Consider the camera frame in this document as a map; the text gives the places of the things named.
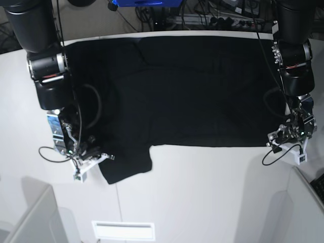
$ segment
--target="black cloth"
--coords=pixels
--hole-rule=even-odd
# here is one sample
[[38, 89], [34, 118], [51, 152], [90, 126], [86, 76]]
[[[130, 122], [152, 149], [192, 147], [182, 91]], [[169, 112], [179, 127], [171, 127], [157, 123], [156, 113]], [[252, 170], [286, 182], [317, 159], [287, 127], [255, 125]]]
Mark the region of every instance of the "black cloth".
[[[262, 43], [277, 75], [271, 41]], [[257, 39], [103, 39], [69, 45], [67, 56], [74, 85], [92, 84], [102, 97], [102, 117], [85, 132], [115, 155], [99, 165], [109, 184], [150, 171], [152, 145], [265, 146], [282, 123], [263, 102], [275, 83]], [[86, 121], [96, 108], [81, 100]], [[268, 101], [284, 114], [282, 94]]]

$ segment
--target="electrical cable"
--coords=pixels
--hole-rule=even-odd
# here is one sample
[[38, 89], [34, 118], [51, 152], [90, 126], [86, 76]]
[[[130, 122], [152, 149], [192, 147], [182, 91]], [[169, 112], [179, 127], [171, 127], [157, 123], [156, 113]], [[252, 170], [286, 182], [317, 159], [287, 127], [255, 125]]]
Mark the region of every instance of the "electrical cable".
[[270, 166], [270, 165], [272, 165], [272, 164], [274, 164], [274, 163], [276, 163], [279, 159], [281, 159], [282, 157], [284, 157], [290, 150], [292, 150], [294, 147], [297, 147], [297, 146], [299, 146], [299, 148], [300, 149], [302, 149], [302, 146], [300, 146], [300, 144], [295, 144], [294, 146], [291, 146], [282, 156], [280, 156], [279, 158], [277, 158], [277, 159], [275, 159], [273, 162], [271, 162], [271, 163], [269, 163], [269, 164], [265, 164], [264, 163], [264, 160], [265, 160], [265, 158], [271, 153], [271, 152], [273, 152], [273, 150], [274, 149], [272, 149], [272, 150], [270, 150], [264, 157], [263, 157], [263, 159], [262, 159], [262, 165], [264, 165], [264, 166]]
[[77, 105], [77, 109], [78, 109], [78, 113], [79, 113], [79, 119], [80, 119], [80, 130], [79, 130], [79, 138], [78, 138], [78, 143], [77, 143], [77, 148], [76, 148], [76, 153], [79, 152], [80, 149], [80, 144], [81, 144], [81, 135], [82, 135], [82, 115], [81, 115], [81, 108], [80, 108], [80, 104], [76, 95], [76, 92], [73, 90], [73, 95], [74, 98], [76, 100], [76, 105]]
[[133, 30], [135, 30], [136, 32], [139, 32], [124, 16], [123, 16], [123, 14], [119, 11], [119, 10], [117, 10], [116, 11], [123, 19], [124, 19], [124, 21], [133, 29]]
[[205, 22], [206, 22], [206, 27], [207, 27], [207, 26], [208, 26], [207, 18], [206, 18], [206, 14], [207, 14], [207, 13], [205, 12], [205, 10], [204, 10], [204, 8], [203, 8], [203, 5], [202, 5], [201, 1], [198, 0], [198, 2], [199, 2], [199, 4], [200, 4], [200, 6], [201, 6], [202, 11], [204, 12], [204, 17], [205, 17]]
[[276, 112], [275, 112], [275, 111], [274, 111], [274, 110], [269, 106], [269, 104], [268, 104], [268, 102], [267, 102], [267, 97], [268, 97], [269, 95], [271, 95], [272, 93], [275, 93], [275, 92], [278, 92], [278, 91], [280, 91], [280, 89], [279, 89], [278, 87], [274, 87], [274, 88], [268, 90], [267, 92], [265, 92], [264, 95], [263, 95], [263, 102], [264, 102], [265, 106], [267, 107], [267, 109], [270, 111], [271, 114], [273, 114], [273, 115], [275, 115], [275, 116], [277, 116], [277, 117], [283, 118], [283, 119], [287, 119], [286, 116], [284, 116], [284, 115], [280, 115], [280, 114], [276, 113]]
[[53, 148], [51, 148], [51, 147], [46, 147], [46, 146], [42, 146], [42, 147], [40, 147], [40, 148], [38, 149], [38, 153], [40, 154], [40, 156], [41, 156], [43, 159], [45, 159], [45, 160], [47, 160], [47, 161], [49, 161], [49, 162], [53, 162], [53, 163], [63, 163], [63, 162], [67, 162], [67, 161], [71, 160], [70, 157], [69, 157], [69, 159], [61, 160], [61, 161], [50, 160], [50, 159], [48, 159], [48, 158], [46, 158], [46, 157], [44, 157], [44, 156], [42, 155], [41, 150], [44, 149], [44, 148], [51, 149], [51, 150], [55, 150], [55, 149], [53, 149]]
[[184, 27], [186, 26], [186, 22], [184, 21], [184, 10], [186, 8], [187, 0], [182, 1], [182, 8], [181, 8], [181, 20], [182, 20], [182, 30], [184, 30]]
[[271, 74], [273, 80], [274, 80], [275, 83], [277, 84], [279, 90], [281, 91], [281, 93], [282, 93], [282, 95], [283, 95], [283, 97], [284, 97], [284, 99], [285, 99], [285, 102], [286, 102], [287, 105], [288, 105], [288, 108], [289, 108], [289, 110], [290, 110], [290, 115], [291, 115], [291, 117], [292, 117], [292, 116], [293, 116], [292, 108], [291, 108], [291, 106], [289, 105], [288, 99], [287, 99], [286, 95], [284, 94], [284, 92], [282, 91], [280, 84], [278, 83], [277, 79], [275, 78], [274, 73], [272, 72], [272, 69], [271, 69], [270, 64], [269, 64], [269, 62], [268, 62], [267, 56], [266, 56], [266, 54], [265, 54], [265, 51], [264, 51], [264, 48], [263, 48], [263, 45], [262, 45], [262, 42], [261, 42], [261, 38], [260, 38], [260, 35], [259, 35], [258, 26], [257, 26], [257, 23], [256, 23], [255, 18], [254, 18], [254, 13], [253, 13], [253, 8], [252, 8], [252, 7], [251, 7], [251, 13], [252, 13], [253, 22], [254, 22], [254, 26], [255, 26], [255, 31], [256, 31], [257, 36], [258, 36], [258, 40], [259, 40], [259, 44], [260, 44], [260, 47], [261, 47], [261, 51], [262, 51], [262, 54], [263, 54], [264, 60], [265, 60], [265, 62], [266, 62], [266, 64], [267, 64], [267, 67], [268, 67], [268, 69], [269, 69], [269, 71], [270, 71], [270, 74]]
[[6, 37], [0, 44], [0, 50], [3, 48], [4, 44], [10, 39], [10, 37]]
[[13, 34], [13, 35], [10, 35], [10, 34], [6, 33], [5, 31], [3, 31], [2, 29], [0, 29], [0, 32], [1, 32], [2, 34], [5, 34], [6, 36], [8, 36], [8, 37], [10, 37], [10, 38], [13, 38], [15, 41], [17, 41], [17, 40], [15, 39], [15, 35], [14, 35], [14, 34]]
[[141, 21], [142, 32], [144, 31], [144, 24], [147, 24], [149, 30], [153, 31], [150, 23], [151, 16], [147, 17], [147, 8], [141, 9], [140, 7], [135, 7], [135, 13], [137, 18]]
[[86, 129], [89, 129], [91, 127], [93, 127], [95, 124], [97, 124], [98, 120], [100, 119], [101, 117], [101, 113], [102, 113], [102, 102], [101, 102], [101, 97], [99, 95], [99, 92], [97, 91], [97, 89], [95, 87], [93, 87], [92, 85], [90, 84], [83, 84], [82, 87], [85, 87], [85, 88], [88, 88], [88, 89], [91, 89], [96, 97], [97, 97], [97, 102], [98, 102], [98, 110], [97, 110], [97, 114], [94, 118], [94, 120], [92, 122], [90, 122], [87, 126], [86, 126]]
[[63, 51], [65, 51], [65, 43], [64, 43], [64, 36], [63, 36], [63, 29], [62, 29], [62, 22], [61, 22], [59, 0], [56, 0], [56, 5], [57, 5], [57, 16], [59, 17], [59, 25], [60, 25], [60, 31], [61, 31], [61, 41], [63, 43]]

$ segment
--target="t-shirt sleeve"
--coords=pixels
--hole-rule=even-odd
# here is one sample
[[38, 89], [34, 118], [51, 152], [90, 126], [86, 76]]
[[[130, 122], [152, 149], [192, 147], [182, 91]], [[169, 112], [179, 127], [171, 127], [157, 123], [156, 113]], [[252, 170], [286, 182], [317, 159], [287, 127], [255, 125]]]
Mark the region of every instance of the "t-shirt sleeve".
[[118, 150], [113, 149], [113, 151], [105, 152], [115, 156], [115, 160], [106, 159], [99, 163], [101, 173], [108, 184], [152, 170], [149, 146], [119, 148]]

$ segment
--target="table surface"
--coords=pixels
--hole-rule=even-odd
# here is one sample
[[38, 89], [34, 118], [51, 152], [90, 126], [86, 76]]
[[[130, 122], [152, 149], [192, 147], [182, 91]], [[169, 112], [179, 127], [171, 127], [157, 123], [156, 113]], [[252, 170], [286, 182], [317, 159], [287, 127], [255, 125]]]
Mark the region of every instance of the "table surface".
[[[173, 31], [91, 39], [153, 35], [257, 37], [247, 32]], [[261, 37], [272, 38], [268, 34]], [[324, 169], [324, 42], [311, 40], [311, 44], [318, 130], [307, 148], [309, 162], [299, 167], [308, 180]], [[53, 185], [58, 205], [75, 219], [85, 243], [95, 242], [92, 220], [154, 222], [157, 242], [256, 242], [270, 198], [286, 189], [292, 167], [284, 162], [293, 161], [290, 155], [270, 167], [262, 166], [269, 151], [266, 147], [164, 145], [150, 149], [153, 170], [149, 173], [108, 185], [95, 167], [86, 183], [74, 182], [70, 163], [50, 163], [38, 154], [39, 147], [53, 146], [53, 141], [46, 111], [39, 107], [26, 68], [24, 50], [0, 55], [0, 114], [0, 221], [15, 224], [29, 205], [28, 195], [37, 188], [37, 180], [44, 181]], [[249, 225], [237, 229], [244, 220]]]

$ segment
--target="blue object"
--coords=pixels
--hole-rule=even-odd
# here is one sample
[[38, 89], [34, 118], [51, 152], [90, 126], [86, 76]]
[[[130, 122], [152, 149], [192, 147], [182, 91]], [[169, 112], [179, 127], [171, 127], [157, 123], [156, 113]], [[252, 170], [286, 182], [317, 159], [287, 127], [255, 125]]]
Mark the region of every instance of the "blue object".
[[182, 0], [113, 0], [119, 7], [170, 7], [177, 8]]

